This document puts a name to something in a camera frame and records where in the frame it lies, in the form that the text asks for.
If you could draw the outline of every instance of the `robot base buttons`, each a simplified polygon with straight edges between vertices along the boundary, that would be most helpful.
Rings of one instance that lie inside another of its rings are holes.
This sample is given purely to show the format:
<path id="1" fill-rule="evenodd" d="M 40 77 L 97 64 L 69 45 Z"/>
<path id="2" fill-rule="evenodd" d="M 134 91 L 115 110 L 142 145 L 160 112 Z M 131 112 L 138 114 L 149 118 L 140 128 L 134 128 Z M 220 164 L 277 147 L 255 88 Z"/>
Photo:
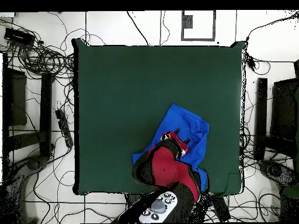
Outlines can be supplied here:
<path id="1" fill-rule="evenodd" d="M 162 223 L 178 203 L 176 195 L 171 191 L 161 194 L 151 207 L 139 217 L 140 223 Z"/>

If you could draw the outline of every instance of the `blue cloth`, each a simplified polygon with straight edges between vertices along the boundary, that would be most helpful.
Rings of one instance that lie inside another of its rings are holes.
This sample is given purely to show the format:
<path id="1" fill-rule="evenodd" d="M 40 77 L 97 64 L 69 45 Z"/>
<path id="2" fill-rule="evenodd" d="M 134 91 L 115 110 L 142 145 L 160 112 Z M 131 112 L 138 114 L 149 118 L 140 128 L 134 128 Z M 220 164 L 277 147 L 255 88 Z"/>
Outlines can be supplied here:
<path id="1" fill-rule="evenodd" d="M 209 124 L 198 115 L 195 115 L 176 104 L 172 104 L 157 129 L 152 143 L 143 151 L 143 153 L 154 147 L 160 141 L 160 137 L 164 133 L 167 131 L 174 132 L 178 128 L 180 129 L 178 136 L 181 140 L 184 141 L 187 138 L 190 139 L 190 142 L 188 143 L 190 151 L 187 155 L 180 158 L 180 161 L 190 164 L 192 169 L 199 173 L 201 190 L 204 191 L 207 184 L 207 173 L 197 167 L 203 160 L 206 152 Z M 133 164 L 135 164 L 136 160 L 143 153 L 133 154 Z"/>

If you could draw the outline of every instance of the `white floor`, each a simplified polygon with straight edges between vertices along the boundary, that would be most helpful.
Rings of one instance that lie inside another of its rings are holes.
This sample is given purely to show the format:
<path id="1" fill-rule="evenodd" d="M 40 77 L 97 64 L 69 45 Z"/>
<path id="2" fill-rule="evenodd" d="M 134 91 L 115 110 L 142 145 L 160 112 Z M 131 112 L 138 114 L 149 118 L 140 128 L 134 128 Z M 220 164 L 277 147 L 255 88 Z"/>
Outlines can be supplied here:
<path id="1" fill-rule="evenodd" d="M 63 12 L 58 14 L 61 20 L 55 15 L 51 15 L 47 12 L 38 13 L 17 13 L 16 17 L 13 18 L 13 22 L 19 26 L 25 27 L 29 30 L 37 32 L 41 39 L 44 41 L 45 46 L 60 47 L 65 51 L 67 55 L 73 52 L 71 39 L 78 37 L 85 37 L 85 12 Z M 152 46 L 159 45 L 159 32 L 160 32 L 160 11 L 146 11 L 146 12 L 130 12 L 131 16 L 135 20 L 137 26 L 147 38 L 148 42 Z M 230 46 L 235 40 L 245 40 L 249 32 L 261 25 L 265 25 L 276 19 L 285 18 L 290 16 L 290 11 L 283 10 L 238 10 L 237 11 L 237 25 L 236 25 L 236 11 L 235 10 L 217 10 L 216 20 L 216 40 L 212 43 L 203 41 L 181 41 L 180 40 L 180 29 L 181 29 L 181 11 L 166 11 L 164 17 L 164 25 L 162 25 L 161 33 L 162 42 L 164 45 L 221 45 Z M 145 41 L 140 33 L 133 25 L 131 19 L 127 16 L 126 12 L 88 12 L 87 13 L 87 24 L 86 28 L 89 34 L 95 34 L 96 36 L 88 36 L 90 45 L 103 45 L 106 44 L 123 44 L 123 45 L 144 45 Z M 298 20 L 285 20 L 278 22 L 273 25 L 269 25 L 260 29 L 256 29 L 252 32 L 249 39 L 248 53 L 254 58 L 260 60 L 270 61 L 296 61 L 299 59 L 299 35 L 298 35 Z M 6 44 L 3 39 L 5 26 L 0 26 L 0 44 Z M 14 59 L 14 65 L 18 65 L 17 59 Z M 290 62 L 271 62 L 271 68 L 269 73 L 262 77 L 268 78 L 268 98 L 271 98 L 271 88 L 275 81 L 295 77 L 293 64 Z M 268 64 L 260 62 L 260 68 L 257 70 L 258 73 L 263 74 L 267 72 Z M 255 104 L 255 92 L 256 82 L 259 75 L 251 71 L 250 68 L 246 67 L 246 104 L 245 109 Z M 68 79 L 59 80 L 61 84 L 66 85 Z M 53 84 L 53 109 L 57 109 L 60 103 L 65 101 L 63 89 L 64 87 L 57 81 Z M 40 81 L 35 79 L 27 80 L 27 99 L 36 98 L 40 102 L 40 96 L 35 94 L 40 92 Z M 71 93 L 69 98 L 73 100 L 73 94 Z M 268 120 L 270 119 L 271 100 L 268 100 Z M 36 101 L 28 100 L 26 109 L 28 115 L 33 121 L 36 129 L 39 130 L 39 111 L 40 105 Z M 70 130 L 74 130 L 74 116 L 73 107 L 67 106 L 65 108 L 68 114 L 68 122 Z M 248 128 L 251 134 L 254 133 L 254 115 L 255 108 L 253 107 L 252 115 L 251 108 L 246 111 L 245 121 L 249 121 Z M 52 140 L 53 143 L 57 138 L 61 136 L 57 124 L 55 114 L 52 116 Z M 270 128 L 270 121 L 267 123 L 267 130 Z M 14 127 L 15 135 L 21 134 L 24 131 L 32 130 L 32 126 L 28 121 L 25 127 Z M 21 150 L 16 150 L 10 155 L 11 161 L 18 161 L 27 156 L 31 151 L 37 149 L 38 145 L 33 145 Z M 57 140 L 55 157 L 63 155 L 67 151 L 63 138 Z M 273 154 L 267 153 L 265 158 L 270 158 Z M 277 156 L 276 159 L 285 158 L 285 156 Z M 246 159 L 247 164 L 252 164 L 254 161 Z M 287 160 L 286 164 L 292 166 L 290 160 Z M 261 222 L 263 221 L 256 208 L 256 198 L 265 193 L 273 193 L 279 195 L 277 186 L 274 182 L 264 178 L 257 165 L 247 167 L 245 169 L 245 190 L 242 194 L 236 196 L 230 196 L 229 207 L 233 219 L 230 222 L 236 222 L 238 219 L 243 219 L 245 222 Z M 48 165 L 39 175 L 39 181 L 37 183 L 36 192 L 42 198 L 44 198 L 50 204 L 50 212 L 46 216 L 43 223 L 56 224 L 57 220 L 54 217 L 54 212 L 61 223 L 101 223 L 107 218 L 104 216 L 97 215 L 104 214 L 109 217 L 116 217 L 125 209 L 124 195 L 121 194 L 106 194 L 106 193 L 90 193 L 86 196 L 77 196 L 72 192 L 72 185 L 74 183 L 74 150 L 72 150 L 63 159 L 59 159 L 54 163 Z M 48 211 L 48 205 L 41 202 L 33 194 L 33 184 L 36 181 L 37 176 L 32 176 L 27 186 L 27 197 L 26 197 L 26 210 L 29 217 L 38 217 L 40 220 L 44 218 Z M 264 196 L 261 199 L 261 204 L 264 207 L 271 206 L 280 207 L 280 202 L 271 195 Z M 214 213 L 212 208 L 208 211 L 208 214 L 214 220 Z M 272 213 L 267 213 L 265 209 L 262 210 L 263 217 L 267 222 L 274 222 L 277 217 Z"/>

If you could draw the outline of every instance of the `green table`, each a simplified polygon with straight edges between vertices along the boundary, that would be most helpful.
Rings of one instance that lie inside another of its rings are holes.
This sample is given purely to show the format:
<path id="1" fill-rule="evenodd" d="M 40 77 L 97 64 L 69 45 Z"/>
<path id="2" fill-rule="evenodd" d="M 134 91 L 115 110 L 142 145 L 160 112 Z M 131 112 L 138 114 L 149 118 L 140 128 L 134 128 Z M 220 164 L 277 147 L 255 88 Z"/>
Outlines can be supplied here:
<path id="1" fill-rule="evenodd" d="M 210 124 L 199 168 L 210 192 L 239 193 L 242 49 L 199 46 L 74 46 L 74 192 L 145 193 L 131 156 L 150 143 L 172 103 Z"/>

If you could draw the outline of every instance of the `gray knob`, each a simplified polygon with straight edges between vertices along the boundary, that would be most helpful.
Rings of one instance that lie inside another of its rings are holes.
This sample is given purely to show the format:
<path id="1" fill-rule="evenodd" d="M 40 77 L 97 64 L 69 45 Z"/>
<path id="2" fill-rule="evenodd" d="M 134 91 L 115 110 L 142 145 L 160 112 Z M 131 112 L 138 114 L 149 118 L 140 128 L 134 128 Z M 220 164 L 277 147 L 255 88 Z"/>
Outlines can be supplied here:
<path id="1" fill-rule="evenodd" d="M 156 199 L 156 201 L 152 203 L 151 211 L 155 213 L 164 213 L 166 211 L 166 206 L 162 201 Z"/>

